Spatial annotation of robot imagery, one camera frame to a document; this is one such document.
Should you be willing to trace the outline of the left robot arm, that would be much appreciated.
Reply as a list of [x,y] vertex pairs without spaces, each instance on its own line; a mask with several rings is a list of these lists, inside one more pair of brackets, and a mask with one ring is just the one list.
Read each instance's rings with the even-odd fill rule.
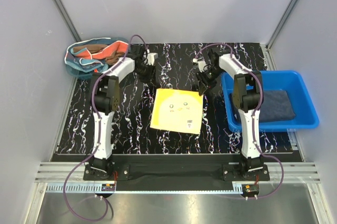
[[158,54],[144,47],[122,56],[102,73],[94,73],[90,85],[90,103],[94,117],[94,148],[86,159],[86,174],[109,179],[114,172],[111,143],[112,120],[120,105],[120,83],[131,73],[141,82],[155,84],[155,61]]

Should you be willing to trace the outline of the yellow towel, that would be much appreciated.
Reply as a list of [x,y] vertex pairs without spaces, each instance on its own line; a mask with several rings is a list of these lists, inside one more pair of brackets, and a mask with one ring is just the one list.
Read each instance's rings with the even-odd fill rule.
[[157,89],[151,117],[152,129],[199,134],[203,96],[198,92]]

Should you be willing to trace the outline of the dark blue towel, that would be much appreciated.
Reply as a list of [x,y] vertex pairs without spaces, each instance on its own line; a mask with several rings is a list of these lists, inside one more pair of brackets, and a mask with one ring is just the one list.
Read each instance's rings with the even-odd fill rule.
[[292,120],[296,117],[287,91],[267,90],[260,109],[261,122]]

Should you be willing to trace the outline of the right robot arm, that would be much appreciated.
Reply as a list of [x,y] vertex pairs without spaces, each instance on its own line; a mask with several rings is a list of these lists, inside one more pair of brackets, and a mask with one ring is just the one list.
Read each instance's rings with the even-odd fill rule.
[[263,169],[262,150],[259,141],[260,108],[263,103],[263,84],[260,71],[253,71],[244,66],[233,55],[219,55],[212,50],[208,53],[210,63],[197,57],[193,64],[196,72],[199,95],[205,94],[216,85],[216,79],[227,73],[233,79],[232,101],[240,114],[242,126],[242,148],[239,161],[239,174],[245,180],[251,180]]

